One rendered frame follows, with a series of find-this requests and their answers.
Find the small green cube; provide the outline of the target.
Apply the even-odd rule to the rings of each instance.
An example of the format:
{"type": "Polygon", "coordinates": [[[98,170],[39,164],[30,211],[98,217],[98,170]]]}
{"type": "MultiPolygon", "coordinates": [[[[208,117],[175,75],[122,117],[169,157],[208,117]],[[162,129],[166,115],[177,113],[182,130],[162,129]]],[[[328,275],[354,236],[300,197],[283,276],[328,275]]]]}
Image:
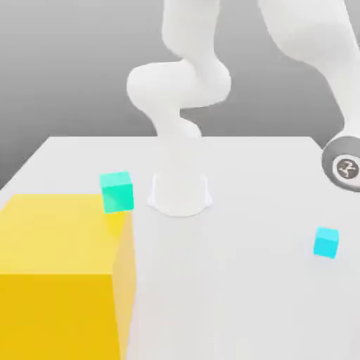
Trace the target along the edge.
{"type": "Polygon", "coordinates": [[[133,210],[134,190],[129,172],[101,174],[100,185],[106,214],[133,210]]]}

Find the small cyan cube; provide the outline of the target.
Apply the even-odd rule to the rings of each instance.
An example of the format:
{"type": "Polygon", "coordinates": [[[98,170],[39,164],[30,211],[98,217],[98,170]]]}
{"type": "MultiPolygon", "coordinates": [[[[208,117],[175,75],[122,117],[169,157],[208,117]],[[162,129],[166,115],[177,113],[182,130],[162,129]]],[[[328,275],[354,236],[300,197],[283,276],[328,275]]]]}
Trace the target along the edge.
{"type": "Polygon", "coordinates": [[[318,256],[334,259],[338,251],[339,231],[318,227],[314,241],[313,253],[318,256]]]}

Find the large yellow box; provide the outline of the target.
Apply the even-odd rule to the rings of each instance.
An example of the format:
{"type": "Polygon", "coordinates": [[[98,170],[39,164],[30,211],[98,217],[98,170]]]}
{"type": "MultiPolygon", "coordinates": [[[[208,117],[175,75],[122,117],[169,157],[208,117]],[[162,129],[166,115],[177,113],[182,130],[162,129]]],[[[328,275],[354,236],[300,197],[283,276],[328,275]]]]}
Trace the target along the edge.
{"type": "Polygon", "coordinates": [[[0,210],[0,360],[126,360],[132,213],[94,194],[18,194],[0,210]]]}

